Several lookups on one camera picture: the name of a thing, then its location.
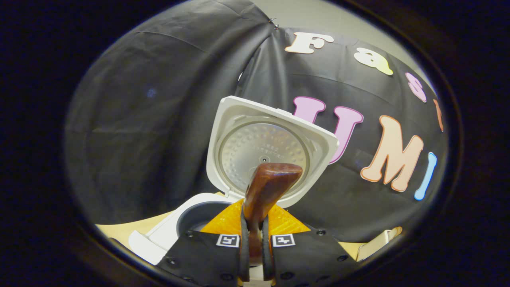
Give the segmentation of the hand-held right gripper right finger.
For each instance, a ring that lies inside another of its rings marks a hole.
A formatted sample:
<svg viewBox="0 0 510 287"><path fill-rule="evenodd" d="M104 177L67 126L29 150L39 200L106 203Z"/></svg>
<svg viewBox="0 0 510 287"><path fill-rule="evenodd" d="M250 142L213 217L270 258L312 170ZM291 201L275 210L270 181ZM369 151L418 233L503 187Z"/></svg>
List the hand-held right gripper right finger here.
<svg viewBox="0 0 510 287"><path fill-rule="evenodd" d="M263 279L275 287L331 287L359 263L326 230L313 229L275 205L263 222Z"/></svg>

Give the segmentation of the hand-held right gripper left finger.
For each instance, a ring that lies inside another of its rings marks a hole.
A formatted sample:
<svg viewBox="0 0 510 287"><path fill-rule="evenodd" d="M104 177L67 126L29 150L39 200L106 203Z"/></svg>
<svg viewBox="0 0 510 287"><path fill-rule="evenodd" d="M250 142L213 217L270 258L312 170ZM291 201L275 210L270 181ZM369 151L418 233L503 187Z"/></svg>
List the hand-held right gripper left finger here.
<svg viewBox="0 0 510 287"><path fill-rule="evenodd" d="M178 215L169 249L157 267L203 287L238 287L249 281L247 227L243 202L194 204Z"/></svg>

